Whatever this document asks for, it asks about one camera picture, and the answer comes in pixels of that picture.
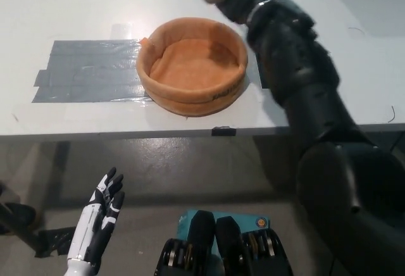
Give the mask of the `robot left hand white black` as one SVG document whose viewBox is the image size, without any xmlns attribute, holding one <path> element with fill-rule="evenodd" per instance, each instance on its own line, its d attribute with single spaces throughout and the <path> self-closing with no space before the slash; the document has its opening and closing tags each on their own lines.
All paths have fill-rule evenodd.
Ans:
<svg viewBox="0 0 405 276">
<path fill-rule="evenodd" d="M 125 198 L 122 187 L 123 175 L 116 175 L 113 167 L 82 210 L 68 252 L 69 260 L 87 262 L 92 268 L 101 264 Z"/>
</svg>

